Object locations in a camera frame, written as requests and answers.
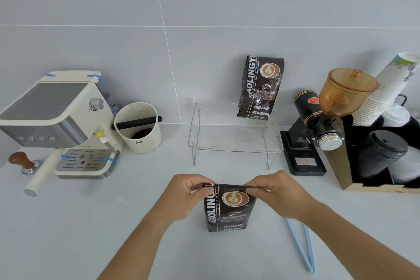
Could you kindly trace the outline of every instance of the coffee tamper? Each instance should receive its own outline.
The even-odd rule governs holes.
[[[41,166],[39,160],[30,161],[26,153],[16,152],[9,156],[9,163],[22,166],[21,173],[34,175],[35,171]]]

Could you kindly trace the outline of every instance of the forearm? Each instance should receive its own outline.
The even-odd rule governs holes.
[[[302,222],[315,232],[356,280],[420,279],[420,268],[316,202]]]
[[[115,254],[98,280],[146,280],[169,225],[147,214]]]

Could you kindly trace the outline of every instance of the silver knob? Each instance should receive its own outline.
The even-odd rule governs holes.
[[[321,147],[321,150],[332,151],[333,149],[339,148],[343,142],[340,138],[340,135],[338,135],[337,133],[328,133],[322,135],[317,140],[317,143],[319,147]]]
[[[92,111],[102,110],[105,106],[105,103],[101,98],[92,98],[89,101],[89,107]]]

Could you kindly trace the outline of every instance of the coffee bag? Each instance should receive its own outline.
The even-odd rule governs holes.
[[[238,117],[267,120],[280,88],[284,59],[248,56],[242,74]]]
[[[247,186],[207,184],[214,192],[204,198],[207,228],[212,232],[245,229],[255,204],[255,197],[245,192]]]

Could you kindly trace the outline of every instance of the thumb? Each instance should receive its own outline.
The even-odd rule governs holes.
[[[274,195],[265,189],[255,187],[255,188],[247,188],[245,190],[248,194],[257,197],[261,199],[263,202],[271,206],[271,203],[273,202]]]
[[[204,198],[209,196],[212,192],[214,192],[213,187],[203,187],[198,189],[196,192],[193,192],[190,197],[194,202],[194,206],[201,202]]]

